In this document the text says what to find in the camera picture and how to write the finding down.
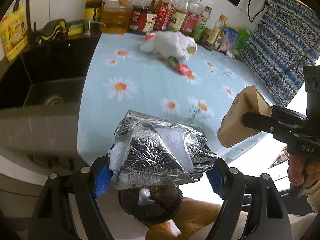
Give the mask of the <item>person's right hand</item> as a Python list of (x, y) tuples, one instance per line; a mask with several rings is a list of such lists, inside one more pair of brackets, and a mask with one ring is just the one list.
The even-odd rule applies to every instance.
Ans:
[[(304, 157), (289, 153), (289, 168), (287, 170), (287, 174), (292, 185), (300, 186), (304, 183), (303, 170), (305, 163), (306, 159)], [(319, 169), (319, 161), (311, 161), (306, 166), (306, 173), (311, 175), (311, 180), (309, 181), (308, 186), (319, 181)]]

